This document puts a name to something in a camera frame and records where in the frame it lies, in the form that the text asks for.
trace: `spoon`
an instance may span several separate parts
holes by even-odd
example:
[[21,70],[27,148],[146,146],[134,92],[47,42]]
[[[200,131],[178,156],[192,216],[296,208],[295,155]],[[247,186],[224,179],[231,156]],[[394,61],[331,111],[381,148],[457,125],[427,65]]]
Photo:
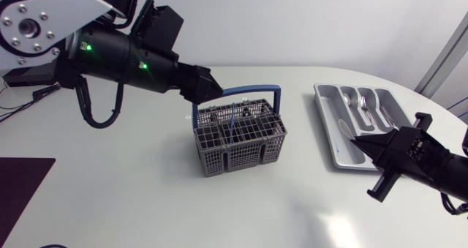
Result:
[[351,98],[347,93],[343,93],[344,101],[348,106],[351,106]]
[[348,124],[343,119],[338,120],[338,126],[341,132],[350,140],[354,140],[354,135],[352,135],[350,127],[348,127]]

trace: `black mat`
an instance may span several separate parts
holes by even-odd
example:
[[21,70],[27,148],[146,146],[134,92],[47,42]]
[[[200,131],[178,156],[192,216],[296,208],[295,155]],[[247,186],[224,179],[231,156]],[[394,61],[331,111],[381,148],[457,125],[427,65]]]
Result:
[[0,247],[55,161],[0,158]]

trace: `silver cutlery tray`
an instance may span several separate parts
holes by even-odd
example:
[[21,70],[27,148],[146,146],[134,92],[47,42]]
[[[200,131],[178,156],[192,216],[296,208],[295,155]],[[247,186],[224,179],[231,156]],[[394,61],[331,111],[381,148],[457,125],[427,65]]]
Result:
[[[387,89],[317,83],[314,90],[333,161],[338,168],[376,170],[372,159],[355,147],[340,130],[339,119],[343,119],[354,136],[383,134],[393,128],[412,126],[403,108]],[[365,99],[367,112],[362,108],[361,97]]]

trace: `gray plastic basket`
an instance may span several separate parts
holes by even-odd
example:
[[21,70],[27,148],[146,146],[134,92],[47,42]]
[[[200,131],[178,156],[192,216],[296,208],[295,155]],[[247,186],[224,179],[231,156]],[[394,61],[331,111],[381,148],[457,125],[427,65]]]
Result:
[[264,99],[200,110],[193,105],[195,142],[206,176],[278,160],[287,134],[279,115],[279,86],[227,89],[223,97],[256,91],[274,91],[274,108]]

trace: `white wall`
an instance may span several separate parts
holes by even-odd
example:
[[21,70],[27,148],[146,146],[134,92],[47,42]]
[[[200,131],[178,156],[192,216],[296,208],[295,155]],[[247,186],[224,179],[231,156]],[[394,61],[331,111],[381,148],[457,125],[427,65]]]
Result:
[[[458,101],[468,97],[468,55],[465,54],[458,66],[440,86],[432,97],[436,103],[444,108],[455,105]],[[468,100],[450,109],[456,116],[468,111]],[[468,114],[460,118],[468,124]]]
[[340,67],[411,89],[468,10],[467,0],[155,1],[185,19],[181,61]]

